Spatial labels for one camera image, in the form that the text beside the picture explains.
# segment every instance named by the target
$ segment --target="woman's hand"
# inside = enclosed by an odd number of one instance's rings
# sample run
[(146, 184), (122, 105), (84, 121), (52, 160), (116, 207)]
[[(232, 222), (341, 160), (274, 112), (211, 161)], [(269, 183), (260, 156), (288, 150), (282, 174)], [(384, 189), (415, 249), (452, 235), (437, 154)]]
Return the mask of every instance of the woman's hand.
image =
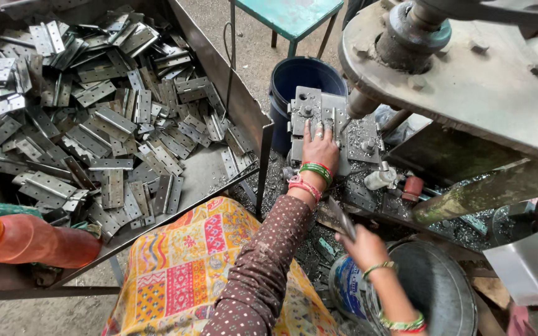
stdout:
[(361, 271), (368, 270), (371, 266), (390, 261), (385, 244), (377, 234), (367, 230), (364, 226), (356, 224), (356, 240), (343, 234), (336, 233), (335, 240), (339, 241), (354, 259)]
[[(338, 170), (340, 163), (340, 150), (333, 140), (332, 126), (323, 127), (319, 121), (315, 127), (314, 138), (310, 136), (310, 119), (304, 123), (303, 162), (316, 162), (323, 164), (331, 173)], [(319, 191), (325, 190), (327, 182), (317, 173), (308, 170), (300, 173), (304, 180), (312, 184)]]

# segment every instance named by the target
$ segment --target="concrete floor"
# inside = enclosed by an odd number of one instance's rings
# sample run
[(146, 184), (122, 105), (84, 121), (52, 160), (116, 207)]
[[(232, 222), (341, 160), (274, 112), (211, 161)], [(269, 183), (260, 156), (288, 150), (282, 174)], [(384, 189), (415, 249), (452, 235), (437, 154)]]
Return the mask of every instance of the concrete floor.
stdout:
[[(229, 2), (211, 0), (202, 5), (197, 0), (182, 0), (181, 3), (225, 57), (222, 33), (225, 22), (229, 20)], [(322, 57), (338, 70), (337, 43), (345, 9), (346, 4)], [(242, 37), (236, 36), (237, 72), (263, 111), (268, 112), (267, 88), (271, 70), (277, 62), (286, 58), (289, 42), (278, 37), (277, 48), (272, 49), (271, 30), (238, 8), (235, 21), (236, 33), (242, 33)], [(297, 55), (315, 57), (326, 28), (327, 23), (300, 42)], [(126, 257), (127, 250), (118, 256), (122, 266)], [(115, 286), (116, 280), (109, 262), (104, 262), (70, 285)], [(0, 335), (98, 335), (115, 303), (116, 295), (0, 301)]]

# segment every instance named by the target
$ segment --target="red cylinder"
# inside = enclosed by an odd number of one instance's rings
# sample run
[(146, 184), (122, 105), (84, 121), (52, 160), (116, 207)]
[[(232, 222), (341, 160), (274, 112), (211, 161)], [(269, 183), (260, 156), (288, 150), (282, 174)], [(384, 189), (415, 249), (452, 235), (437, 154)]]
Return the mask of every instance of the red cylinder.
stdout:
[(0, 263), (79, 268), (100, 250), (101, 241), (83, 230), (58, 228), (26, 214), (0, 217)]
[(422, 184), (423, 181), (421, 178), (416, 176), (409, 176), (406, 179), (406, 184), (404, 185), (404, 193), (402, 198), (412, 202), (418, 202), (418, 196), (422, 193)]

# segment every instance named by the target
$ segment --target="colorful printed cloth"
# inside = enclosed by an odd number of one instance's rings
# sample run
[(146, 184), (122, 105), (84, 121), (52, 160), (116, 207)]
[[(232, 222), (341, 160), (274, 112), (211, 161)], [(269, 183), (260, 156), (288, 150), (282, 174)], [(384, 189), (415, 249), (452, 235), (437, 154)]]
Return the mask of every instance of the colorful printed cloth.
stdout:
[[(242, 205), (218, 197), (138, 238), (130, 250), (124, 287), (101, 335), (199, 335), (226, 286), (228, 270), (259, 225)], [(333, 317), (294, 260), (273, 334), (338, 334)]]

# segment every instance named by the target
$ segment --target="polka dot sleeve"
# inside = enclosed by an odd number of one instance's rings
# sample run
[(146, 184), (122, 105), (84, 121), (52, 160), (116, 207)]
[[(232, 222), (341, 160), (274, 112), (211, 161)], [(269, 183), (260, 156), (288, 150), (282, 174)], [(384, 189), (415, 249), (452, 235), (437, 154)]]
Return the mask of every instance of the polka dot sleeve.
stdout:
[(263, 225), (243, 246), (215, 301), (202, 336), (271, 334), (281, 311), (288, 271), (312, 212), (298, 198), (282, 195)]

